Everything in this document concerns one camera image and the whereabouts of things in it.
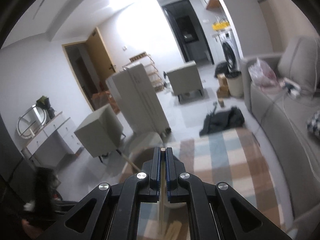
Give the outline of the wooden door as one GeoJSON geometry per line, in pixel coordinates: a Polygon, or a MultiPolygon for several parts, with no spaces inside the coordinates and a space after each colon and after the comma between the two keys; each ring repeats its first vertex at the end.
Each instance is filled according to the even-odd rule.
{"type": "Polygon", "coordinates": [[[98,27],[95,27],[89,35],[85,46],[99,77],[99,81],[102,83],[104,90],[108,90],[106,80],[116,72],[116,69],[107,52],[105,42],[98,27]]]}

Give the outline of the grey ottoman far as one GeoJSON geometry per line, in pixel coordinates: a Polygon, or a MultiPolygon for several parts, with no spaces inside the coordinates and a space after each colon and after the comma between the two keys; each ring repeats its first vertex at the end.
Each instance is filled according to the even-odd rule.
{"type": "Polygon", "coordinates": [[[203,85],[195,61],[166,72],[174,96],[181,102],[184,94],[198,91],[203,96],[203,85]]]}

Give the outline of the white power strip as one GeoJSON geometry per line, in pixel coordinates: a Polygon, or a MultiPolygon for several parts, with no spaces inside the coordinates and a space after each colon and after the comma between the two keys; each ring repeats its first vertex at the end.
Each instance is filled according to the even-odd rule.
{"type": "Polygon", "coordinates": [[[287,87],[289,93],[294,97],[299,97],[301,95],[301,87],[299,84],[295,83],[294,81],[288,79],[287,77],[284,78],[285,86],[287,87]]]}

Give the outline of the bundle of wooden chopsticks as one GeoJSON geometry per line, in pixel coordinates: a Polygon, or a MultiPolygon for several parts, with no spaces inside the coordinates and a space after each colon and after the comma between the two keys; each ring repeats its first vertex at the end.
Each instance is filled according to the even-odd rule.
{"type": "Polygon", "coordinates": [[[177,240],[180,234],[180,230],[182,228],[182,223],[178,220],[173,221],[170,223],[167,231],[162,236],[164,240],[177,240]]]}

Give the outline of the houndstooth pillow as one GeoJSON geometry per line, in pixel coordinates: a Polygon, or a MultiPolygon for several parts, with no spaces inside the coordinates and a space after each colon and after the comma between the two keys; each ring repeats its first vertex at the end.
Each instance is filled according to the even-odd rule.
{"type": "Polygon", "coordinates": [[[320,110],[316,111],[307,121],[306,127],[309,133],[319,138],[320,134],[320,110]]]}

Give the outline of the plastic bag on sofa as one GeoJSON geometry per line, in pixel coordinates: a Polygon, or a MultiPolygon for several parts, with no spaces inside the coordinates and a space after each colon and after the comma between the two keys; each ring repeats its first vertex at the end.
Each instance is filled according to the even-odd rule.
{"type": "Polygon", "coordinates": [[[266,61],[260,58],[257,58],[256,62],[248,68],[248,72],[251,80],[257,87],[268,88],[278,85],[275,72],[266,61]]]}

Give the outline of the washing machine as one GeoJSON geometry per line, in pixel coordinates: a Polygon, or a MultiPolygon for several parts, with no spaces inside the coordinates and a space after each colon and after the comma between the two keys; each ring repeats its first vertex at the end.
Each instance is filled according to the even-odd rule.
{"type": "Polygon", "coordinates": [[[239,71],[240,55],[232,29],[221,32],[219,37],[229,72],[239,71]]]}

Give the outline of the wooden shoe rack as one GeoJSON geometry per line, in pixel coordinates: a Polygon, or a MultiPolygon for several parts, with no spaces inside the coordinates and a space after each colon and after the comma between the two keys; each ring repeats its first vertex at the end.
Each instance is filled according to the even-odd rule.
{"type": "Polygon", "coordinates": [[[150,54],[148,54],[147,52],[142,52],[129,58],[129,61],[131,63],[140,62],[144,66],[147,76],[149,77],[149,80],[156,92],[160,92],[164,89],[163,79],[161,78],[160,73],[156,68],[155,62],[153,61],[150,54]]]}

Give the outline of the white utensil holder cup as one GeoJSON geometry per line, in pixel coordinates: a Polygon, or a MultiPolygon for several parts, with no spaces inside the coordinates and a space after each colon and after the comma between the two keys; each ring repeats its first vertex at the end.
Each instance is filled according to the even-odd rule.
{"type": "Polygon", "coordinates": [[[123,183],[126,178],[134,173],[138,173],[146,161],[152,160],[154,148],[163,146],[164,143],[160,135],[156,132],[134,134],[125,146],[125,152],[129,154],[129,160],[138,167],[138,170],[126,162],[122,169],[119,182],[123,183]]]}

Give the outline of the cardboard boxes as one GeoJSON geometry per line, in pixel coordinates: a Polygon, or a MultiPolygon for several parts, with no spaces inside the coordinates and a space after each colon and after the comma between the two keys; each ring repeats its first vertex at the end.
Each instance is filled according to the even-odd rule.
{"type": "Polygon", "coordinates": [[[225,106],[224,100],[230,97],[227,79],[224,74],[217,75],[219,88],[216,91],[218,103],[221,108],[225,106]]]}

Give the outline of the yellow crate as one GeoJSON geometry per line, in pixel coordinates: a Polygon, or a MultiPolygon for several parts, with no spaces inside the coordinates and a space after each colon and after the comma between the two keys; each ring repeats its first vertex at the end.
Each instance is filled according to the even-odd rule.
{"type": "Polygon", "coordinates": [[[215,22],[214,24],[212,24],[212,28],[215,31],[219,31],[219,30],[223,30],[226,29],[230,26],[229,21],[221,21],[221,22],[215,22]]]}

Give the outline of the plaid tablecloth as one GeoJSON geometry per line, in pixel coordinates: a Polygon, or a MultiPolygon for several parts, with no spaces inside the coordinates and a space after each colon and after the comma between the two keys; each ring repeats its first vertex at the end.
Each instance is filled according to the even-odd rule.
{"type": "MultiPolygon", "coordinates": [[[[237,128],[195,139],[169,142],[185,170],[202,181],[224,181],[282,230],[285,219],[269,166],[257,140],[247,129],[237,128]]],[[[159,204],[140,206],[138,239],[161,239],[159,226],[173,230],[175,239],[189,239],[188,211],[184,203],[165,203],[159,220],[159,204]]]]}

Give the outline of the grey sofa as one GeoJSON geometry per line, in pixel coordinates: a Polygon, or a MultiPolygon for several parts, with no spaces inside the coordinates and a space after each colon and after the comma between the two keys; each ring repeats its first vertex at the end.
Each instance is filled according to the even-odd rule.
{"type": "Polygon", "coordinates": [[[319,111],[319,38],[296,36],[283,53],[240,60],[244,101],[271,143],[290,193],[297,239],[319,239],[319,137],[307,122],[319,111]],[[285,89],[254,84],[249,68],[262,60],[281,81],[300,87],[298,96],[285,89]]]}

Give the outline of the round mirror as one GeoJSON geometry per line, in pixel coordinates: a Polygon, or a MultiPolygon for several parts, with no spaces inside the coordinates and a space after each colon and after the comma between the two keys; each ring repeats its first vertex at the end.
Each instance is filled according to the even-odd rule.
{"type": "Polygon", "coordinates": [[[46,124],[47,112],[32,105],[17,121],[16,131],[23,139],[30,139],[46,124]]]}

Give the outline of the wooden chopstick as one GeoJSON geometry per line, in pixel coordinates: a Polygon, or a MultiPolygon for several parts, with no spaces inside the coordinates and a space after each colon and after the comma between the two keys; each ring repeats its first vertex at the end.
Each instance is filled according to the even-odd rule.
{"type": "Polygon", "coordinates": [[[161,237],[164,236],[165,227],[163,225],[164,221],[164,200],[166,196],[165,192],[165,185],[166,185],[166,179],[165,179],[165,148],[160,148],[161,150],[161,185],[160,185],[160,198],[159,198],[159,235],[161,237]]]}

